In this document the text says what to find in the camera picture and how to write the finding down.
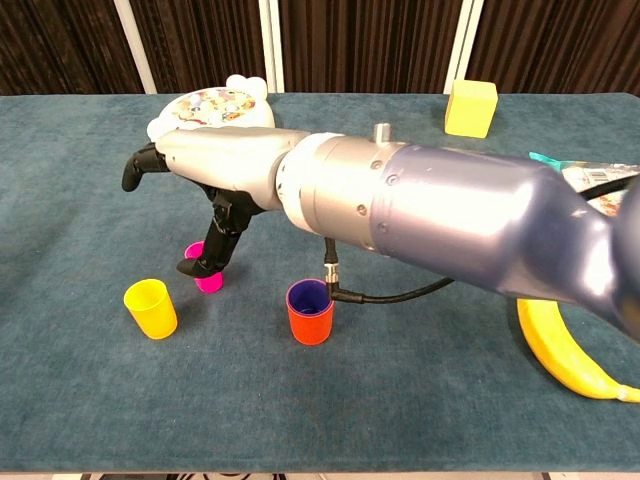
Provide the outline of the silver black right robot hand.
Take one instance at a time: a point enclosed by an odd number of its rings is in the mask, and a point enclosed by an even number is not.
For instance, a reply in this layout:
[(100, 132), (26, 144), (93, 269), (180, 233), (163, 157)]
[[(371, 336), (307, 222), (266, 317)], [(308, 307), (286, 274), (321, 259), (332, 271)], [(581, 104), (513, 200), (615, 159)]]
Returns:
[(170, 172), (198, 185), (213, 207), (202, 254), (177, 269), (206, 278), (225, 269), (251, 218), (282, 208), (276, 173), (306, 131), (267, 127), (175, 129), (128, 159), (121, 186), (134, 191), (148, 173)]

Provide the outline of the magenta plastic cup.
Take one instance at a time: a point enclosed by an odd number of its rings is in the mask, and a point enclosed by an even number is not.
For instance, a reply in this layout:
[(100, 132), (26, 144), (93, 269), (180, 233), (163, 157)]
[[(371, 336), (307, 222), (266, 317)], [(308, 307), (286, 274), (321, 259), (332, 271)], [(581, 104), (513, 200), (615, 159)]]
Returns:
[[(204, 242), (198, 241), (187, 246), (184, 250), (185, 259), (196, 259), (203, 252)], [(224, 286), (224, 276), (222, 272), (217, 272), (206, 278), (193, 278), (197, 288), (205, 294), (213, 294), (221, 290)]]

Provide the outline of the dark blue plastic cup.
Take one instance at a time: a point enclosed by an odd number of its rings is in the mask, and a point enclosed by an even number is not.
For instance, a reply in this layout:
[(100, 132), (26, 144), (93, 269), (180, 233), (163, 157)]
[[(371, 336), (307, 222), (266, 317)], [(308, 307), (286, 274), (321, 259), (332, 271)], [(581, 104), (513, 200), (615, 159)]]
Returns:
[(323, 280), (303, 279), (294, 283), (286, 294), (287, 307), (297, 314), (320, 315), (333, 305)]

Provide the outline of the yellow plastic cup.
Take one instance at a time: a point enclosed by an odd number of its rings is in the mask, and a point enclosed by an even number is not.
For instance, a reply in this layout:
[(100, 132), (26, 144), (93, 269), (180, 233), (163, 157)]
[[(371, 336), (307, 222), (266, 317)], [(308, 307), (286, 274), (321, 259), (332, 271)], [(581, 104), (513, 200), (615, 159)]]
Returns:
[(164, 282), (144, 279), (124, 293), (123, 303), (142, 332), (153, 340), (172, 335), (178, 326), (177, 313)]

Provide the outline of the white fishing game toy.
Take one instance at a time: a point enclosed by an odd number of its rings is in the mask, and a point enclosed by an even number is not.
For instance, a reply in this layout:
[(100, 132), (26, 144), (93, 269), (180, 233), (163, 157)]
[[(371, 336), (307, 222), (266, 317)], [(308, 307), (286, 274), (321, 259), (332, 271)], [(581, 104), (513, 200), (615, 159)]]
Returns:
[(166, 105), (147, 125), (155, 142), (175, 130), (202, 127), (275, 127), (268, 88), (261, 77), (230, 75), (224, 86), (208, 87), (181, 95)]

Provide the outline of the dark brown slatted partition panel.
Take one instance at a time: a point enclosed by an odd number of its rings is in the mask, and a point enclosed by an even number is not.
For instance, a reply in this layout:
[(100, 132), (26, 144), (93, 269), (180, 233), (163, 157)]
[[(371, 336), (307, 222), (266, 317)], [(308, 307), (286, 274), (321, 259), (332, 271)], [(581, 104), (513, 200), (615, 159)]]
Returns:
[(266, 77), (258, 0), (129, 0), (159, 93)]
[(288, 92), (440, 93), (463, 0), (278, 0)]
[(484, 0), (466, 77), (500, 93), (640, 97), (640, 0)]
[(0, 95), (143, 91), (113, 0), (0, 0)]

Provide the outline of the orange plastic cup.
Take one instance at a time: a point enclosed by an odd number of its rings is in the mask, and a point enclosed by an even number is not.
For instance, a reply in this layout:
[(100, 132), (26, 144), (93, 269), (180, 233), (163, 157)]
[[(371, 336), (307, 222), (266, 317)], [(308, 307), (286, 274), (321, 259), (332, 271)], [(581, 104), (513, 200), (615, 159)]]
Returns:
[(327, 340), (333, 327), (334, 303), (320, 315), (305, 316), (287, 307), (288, 320), (294, 338), (306, 346), (315, 346)]

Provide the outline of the yellow sponge block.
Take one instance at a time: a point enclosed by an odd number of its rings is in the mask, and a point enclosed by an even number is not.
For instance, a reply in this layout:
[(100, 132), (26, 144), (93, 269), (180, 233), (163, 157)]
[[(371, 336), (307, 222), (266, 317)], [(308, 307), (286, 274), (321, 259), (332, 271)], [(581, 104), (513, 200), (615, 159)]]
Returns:
[(466, 79), (454, 80), (445, 113), (445, 133), (454, 136), (486, 138), (497, 104), (498, 92), (494, 83)]

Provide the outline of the blue felt table cover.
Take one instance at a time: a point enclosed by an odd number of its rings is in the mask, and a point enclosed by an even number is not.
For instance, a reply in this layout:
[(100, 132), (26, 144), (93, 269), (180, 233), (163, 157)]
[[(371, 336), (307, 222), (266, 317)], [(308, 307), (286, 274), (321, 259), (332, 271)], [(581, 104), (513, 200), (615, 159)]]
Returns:
[[(279, 212), (199, 292), (176, 265), (209, 227), (202, 190), (121, 188), (168, 102), (0, 97), (0, 471), (640, 470), (640, 405), (556, 382), (502, 296), (338, 304), (303, 346), (284, 296), (324, 243)], [(178, 318), (161, 340), (123, 303), (149, 278)]]

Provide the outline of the teal snack packet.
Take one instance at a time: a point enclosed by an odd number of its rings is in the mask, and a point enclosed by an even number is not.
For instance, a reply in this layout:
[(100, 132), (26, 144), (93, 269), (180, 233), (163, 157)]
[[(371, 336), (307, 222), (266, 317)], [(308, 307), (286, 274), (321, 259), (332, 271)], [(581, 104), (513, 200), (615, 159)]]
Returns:
[[(529, 152), (528, 156), (559, 172), (576, 192), (640, 174), (640, 165), (634, 164), (557, 160), (537, 152)], [(623, 196), (624, 191), (613, 192), (590, 200), (589, 204), (605, 215), (615, 216)]]

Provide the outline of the yellow banana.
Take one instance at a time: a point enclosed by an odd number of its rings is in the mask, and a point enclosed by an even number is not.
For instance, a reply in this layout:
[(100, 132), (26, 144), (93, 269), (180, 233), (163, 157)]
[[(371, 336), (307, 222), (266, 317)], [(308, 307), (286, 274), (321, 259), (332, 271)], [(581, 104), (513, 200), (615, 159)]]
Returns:
[(640, 404), (640, 388), (617, 382), (581, 348), (556, 302), (518, 298), (516, 308), (529, 348), (563, 386), (591, 399)]

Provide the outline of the white partition frame post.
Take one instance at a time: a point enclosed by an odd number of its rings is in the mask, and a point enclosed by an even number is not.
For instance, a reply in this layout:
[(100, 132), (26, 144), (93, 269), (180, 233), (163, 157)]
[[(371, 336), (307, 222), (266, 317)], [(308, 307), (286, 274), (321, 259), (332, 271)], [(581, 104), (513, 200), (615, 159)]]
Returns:
[(113, 0), (120, 24), (132, 55), (145, 94), (156, 94), (157, 88), (141, 39), (130, 0)]
[(269, 93), (284, 93), (279, 0), (258, 0), (266, 82)]
[(464, 79), (473, 51), (484, 0), (462, 0), (443, 93), (448, 95), (456, 79)]

